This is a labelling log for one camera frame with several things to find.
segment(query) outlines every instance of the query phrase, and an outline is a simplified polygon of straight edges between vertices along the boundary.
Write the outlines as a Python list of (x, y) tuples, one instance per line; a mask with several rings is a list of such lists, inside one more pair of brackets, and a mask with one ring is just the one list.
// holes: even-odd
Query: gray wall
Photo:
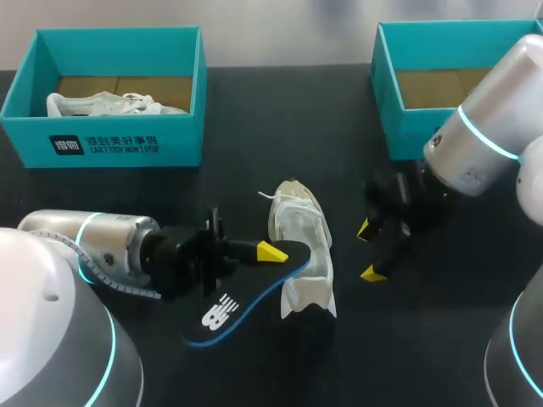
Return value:
[(539, 1), (0, 0), (0, 70), (64, 26), (202, 25), (213, 66), (368, 62), (379, 21), (531, 18)]

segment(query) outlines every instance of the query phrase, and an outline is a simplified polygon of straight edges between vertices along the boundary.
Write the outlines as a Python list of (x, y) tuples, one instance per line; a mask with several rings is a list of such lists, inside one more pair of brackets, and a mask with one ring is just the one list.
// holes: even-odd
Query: blue shoe box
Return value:
[(406, 109), (396, 72), (491, 69), (516, 41), (530, 33), (542, 33), (538, 21), (379, 24), (371, 77), (390, 158), (422, 159), (426, 141), (456, 109)]
[[(190, 112), (49, 118), (63, 76), (192, 77)], [(198, 27), (38, 30), (0, 121), (26, 168), (196, 167), (206, 88)]]

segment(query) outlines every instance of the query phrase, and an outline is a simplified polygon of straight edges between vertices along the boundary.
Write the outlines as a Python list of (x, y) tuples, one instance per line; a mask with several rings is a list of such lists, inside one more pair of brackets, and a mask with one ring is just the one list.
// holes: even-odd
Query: cardboard box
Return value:
[[(27, 168), (198, 166), (206, 88), (198, 27), (38, 30), (0, 121)], [(149, 94), (188, 113), (48, 118), (56, 91)]]
[(535, 20), (380, 23), (372, 84), (392, 159), (422, 159), (424, 144)]

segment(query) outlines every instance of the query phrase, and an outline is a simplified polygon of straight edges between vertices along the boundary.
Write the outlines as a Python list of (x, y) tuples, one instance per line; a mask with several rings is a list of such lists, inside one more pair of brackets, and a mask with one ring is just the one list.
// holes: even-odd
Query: black insole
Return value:
[(220, 342), (268, 293), (309, 264), (311, 251), (305, 244), (281, 241), (273, 245), (288, 254), (286, 262), (239, 264), (208, 297), (197, 287), (175, 301), (172, 323), (190, 346), (203, 348)]

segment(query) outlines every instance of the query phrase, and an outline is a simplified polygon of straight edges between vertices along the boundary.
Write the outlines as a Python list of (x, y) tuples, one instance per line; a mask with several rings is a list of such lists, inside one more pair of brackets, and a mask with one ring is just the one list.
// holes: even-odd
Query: white shoe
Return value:
[(149, 95), (126, 93), (117, 96), (100, 92), (89, 98), (65, 98), (51, 93), (47, 98), (48, 117), (60, 116), (111, 116), (121, 114), (186, 114), (184, 110), (162, 106)]
[(309, 304), (318, 304), (336, 317), (333, 297), (333, 266), (330, 257), (332, 237), (321, 205), (311, 191), (298, 181), (285, 181), (274, 196), (268, 220), (270, 239), (303, 242), (311, 249), (309, 264), (283, 284), (281, 318), (300, 312)]

